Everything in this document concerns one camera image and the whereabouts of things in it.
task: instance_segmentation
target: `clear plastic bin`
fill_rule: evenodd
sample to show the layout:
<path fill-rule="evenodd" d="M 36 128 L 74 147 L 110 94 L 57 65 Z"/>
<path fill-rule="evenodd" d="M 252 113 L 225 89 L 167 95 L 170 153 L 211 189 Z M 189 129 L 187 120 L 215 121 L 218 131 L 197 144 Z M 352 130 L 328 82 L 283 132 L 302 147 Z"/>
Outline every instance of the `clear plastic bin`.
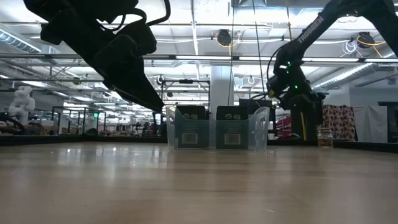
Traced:
<path fill-rule="evenodd" d="M 267 147 L 270 108 L 259 108 L 254 115 L 245 121 L 217 121 L 212 115 L 209 120 L 185 119 L 181 112 L 174 106 L 166 108 L 167 115 L 167 140 L 169 149 L 204 149 L 204 150 L 244 150 L 265 151 Z M 218 143 L 227 141 L 226 134 L 223 136 L 218 131 L 225 127 L 234 125 L 245 126 L 248 145 L 246 148 L 234 149 L 223 147 L 220 149 Z M 192 140 L 192 145 L 182 144 L 184 140 Z"/>

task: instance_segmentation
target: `white pillar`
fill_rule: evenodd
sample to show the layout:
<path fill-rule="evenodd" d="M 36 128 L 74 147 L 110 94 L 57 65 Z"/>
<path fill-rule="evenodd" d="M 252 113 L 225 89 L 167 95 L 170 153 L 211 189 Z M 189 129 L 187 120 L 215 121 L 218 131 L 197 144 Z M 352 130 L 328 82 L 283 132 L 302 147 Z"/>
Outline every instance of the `white pillar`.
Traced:
<path fill-rule="evenodd" d="M 234 78 L 230 66 L 214 66 L 210 78 L 210 111 L 214 119 L 218 106 L 234 105 Z"/>

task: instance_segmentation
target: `glass jar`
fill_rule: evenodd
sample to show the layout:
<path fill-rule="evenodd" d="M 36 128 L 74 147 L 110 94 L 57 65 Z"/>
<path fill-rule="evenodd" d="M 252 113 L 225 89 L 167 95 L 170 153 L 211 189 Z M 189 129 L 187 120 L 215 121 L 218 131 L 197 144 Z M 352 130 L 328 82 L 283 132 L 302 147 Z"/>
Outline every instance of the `glass jar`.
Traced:
<path fill-rule="evenodd" d="M 318 146 L 325 148 L 333 147 L 333 133 L 330 128 L 320 128 L 318 130 Z"/>

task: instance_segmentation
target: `white robot figure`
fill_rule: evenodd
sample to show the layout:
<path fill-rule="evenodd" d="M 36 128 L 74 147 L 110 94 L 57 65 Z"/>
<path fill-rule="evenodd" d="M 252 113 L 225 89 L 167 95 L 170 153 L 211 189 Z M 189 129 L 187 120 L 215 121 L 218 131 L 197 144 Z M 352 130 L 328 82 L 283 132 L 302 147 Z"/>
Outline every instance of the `white robot figure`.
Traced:
<path fill-rule="evenodd" d="M 20 86 L 14 93 L 14 100 L 8 108 L 9 116 L 18 116 L 22 125 L 27 125 L 29 112 L 35 109 L 35 100 L 30 97 L 32 88 L 29 86 Z"/>

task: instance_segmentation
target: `transparent container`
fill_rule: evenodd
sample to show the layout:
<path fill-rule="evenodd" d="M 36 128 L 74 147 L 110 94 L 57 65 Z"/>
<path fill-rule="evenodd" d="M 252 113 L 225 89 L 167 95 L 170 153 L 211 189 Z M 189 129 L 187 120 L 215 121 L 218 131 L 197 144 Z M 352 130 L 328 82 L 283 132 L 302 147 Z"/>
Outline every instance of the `transparent container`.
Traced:
<path fill-rule="evenodd" d="M 265 151 L 270 108 L 259 108 L 248 120 L 185 119 L 174 106 L 166 108 L 169 149 Z M 240 128 L 236 133 L 224 129 Z"/>
<path fill-rule="evenodd" d="M 318 146 L 333 148 L 333 133 L 330 128 L 320 128 L 318 130 Z"/>

